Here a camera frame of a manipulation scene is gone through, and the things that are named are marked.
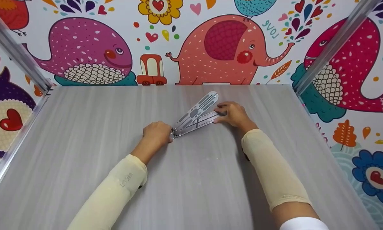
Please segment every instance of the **red toy car illustration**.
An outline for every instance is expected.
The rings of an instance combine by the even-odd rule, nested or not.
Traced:
[[[142,75],[136,77],[138,83],[144,86],[151,84],[162,86],[167,84],[167,79],[163,74],[163,61],[160,55],[143,54],[140,57],[140,66],[142,68]]]

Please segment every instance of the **metal angle ruler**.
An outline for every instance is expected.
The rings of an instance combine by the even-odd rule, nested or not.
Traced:
[[[171,137],[177,138],[198,128],[213,123],[221,114],[213,111],[202,115],[218,101],[218,93],[211,91],[184,114],[173,126]]]

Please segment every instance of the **yellow flower illustration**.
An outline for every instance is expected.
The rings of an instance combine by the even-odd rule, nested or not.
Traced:
[[[183,6],[183,0],[140,0],[137,6],[139,13],[148,16],[152,24],[159,21],[164,25],[170,25],[172,18],[180,17],[180,8]]]

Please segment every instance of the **metal corner profile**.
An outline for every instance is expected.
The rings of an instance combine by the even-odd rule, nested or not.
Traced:
[[[14,156],[18,152],[22,142],[24,141],[25,137],[31,130],[32,126],[34,125],[34,122],[36,121],[36,118],[41,111],[41,109],[44,107],[45,103],[48,101],[48,96],[42,97],[42,99],[37,103],[35,108],[33,109],[30,117],[28,118],[28,121],[25,123],[25,125],[22,127],[22,129],[19,131],[17,136],[15,137],[14,141],[12,142],[11,146],[7,150],[7,152],[4,154],[3,158],[0,161],[0,182],[5,176],[8,167],[10,166],[11,161],[13,160]]]
[[[37,70],[35,62],[25,52],[22,45],[6,32],[8,28],[0,19],[0,47],[12,59],[12,61],[25,73],[44,94],[48,92],[51,84]]]
[[[316,58],[315,62],[305,72],[300,82],[294,87],[294,91],[298,96],[305,91],[326,63],[328,63],[336,52],[338,52],[339,49],[347,42],[362,22],[368,17],[368,14],[380,2],[381,0],[361,0],[357,4],[345,24],[332,38],[331,42],[322,51],[322,53]]]

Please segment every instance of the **arm sleeve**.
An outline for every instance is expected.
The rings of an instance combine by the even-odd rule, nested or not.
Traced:
[[[68,230],[109,230],[124,206],[147,179],[147,168],[136,156],[122,159],[76,214]]]
[[[304,185],[263,131],[247,132],[241,145],[257,172],[271,211],[285,202],[311,204]]]

